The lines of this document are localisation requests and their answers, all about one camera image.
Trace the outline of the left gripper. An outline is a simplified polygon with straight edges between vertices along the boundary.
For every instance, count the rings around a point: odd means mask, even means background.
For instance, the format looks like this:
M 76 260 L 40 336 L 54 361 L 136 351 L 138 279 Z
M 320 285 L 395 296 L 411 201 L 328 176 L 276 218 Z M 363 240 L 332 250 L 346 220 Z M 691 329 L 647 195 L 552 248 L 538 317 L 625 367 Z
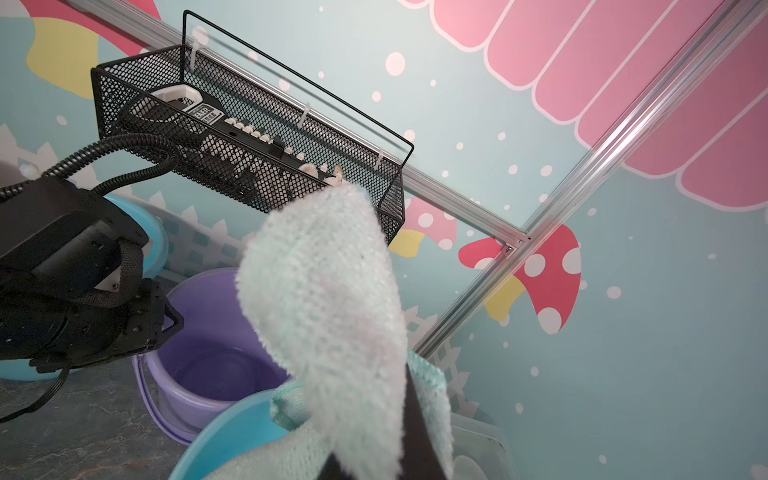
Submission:
M 48 315 L 47 339 L 30 365 L 40 373 L 86 368 L 154 351 L 184 328 L 184 317 L 160 284 L 143 279 L 114 308 L 59 302 Z

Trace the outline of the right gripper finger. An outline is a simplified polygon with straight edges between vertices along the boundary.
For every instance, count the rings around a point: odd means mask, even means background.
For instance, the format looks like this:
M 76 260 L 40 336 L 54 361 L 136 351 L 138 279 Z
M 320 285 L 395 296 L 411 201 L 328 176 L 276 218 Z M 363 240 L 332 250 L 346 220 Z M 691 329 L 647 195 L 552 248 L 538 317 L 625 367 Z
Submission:
M 403 454 L 399 479 L 445 480 L 445 472 L 432 446 L 427 424 L 419 403 L 409 367 L 406 371 L 406 394 L 403 406 Z

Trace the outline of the purple bucket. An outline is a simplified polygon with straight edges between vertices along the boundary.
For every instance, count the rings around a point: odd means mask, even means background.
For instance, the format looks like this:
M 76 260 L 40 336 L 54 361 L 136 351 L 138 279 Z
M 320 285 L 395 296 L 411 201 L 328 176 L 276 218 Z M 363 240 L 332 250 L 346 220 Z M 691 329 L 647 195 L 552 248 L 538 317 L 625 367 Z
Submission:
M 150 418 L 182 445 L 236 402 L 289 378 L 243 315 L 236 273 L 234 267 L 210 270 L 175 286 L 167 299 L 183 316 L 183 329 L 132 359 Z

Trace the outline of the light green cloth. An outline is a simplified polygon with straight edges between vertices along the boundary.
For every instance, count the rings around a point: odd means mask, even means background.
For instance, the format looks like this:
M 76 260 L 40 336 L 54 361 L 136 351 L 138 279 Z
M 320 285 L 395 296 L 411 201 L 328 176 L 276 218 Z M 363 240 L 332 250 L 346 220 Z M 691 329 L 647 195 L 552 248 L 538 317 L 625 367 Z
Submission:
M 288 434 L 215 478 L 399 479 L 406 367 L 446 479 L 453 475 L 445 376 L 409 348 L 386 240 L 361 187 L 328 187 L 271 213 L 245 249 L 236 288 L 289 375 L 270 404 Z

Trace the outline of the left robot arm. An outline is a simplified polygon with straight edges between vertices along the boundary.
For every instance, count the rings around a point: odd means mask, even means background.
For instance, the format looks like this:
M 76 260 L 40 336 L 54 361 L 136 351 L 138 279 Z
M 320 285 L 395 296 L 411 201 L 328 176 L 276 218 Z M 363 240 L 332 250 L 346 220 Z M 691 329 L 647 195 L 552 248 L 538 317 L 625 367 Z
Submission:
M 162 158 L 90 190 L 70 182 L 96 160 L 132 149 Z M 41 409 L 71 371 L 154 351 L 183 329 L 182 314 L 143 274 L 147 233 L 106 197 L 171 172 L 180 159 L 166 138 L 122 134 L 76 151 L 36 180 L 2 188 L 1 357 L 57 376 L 2 422 Z

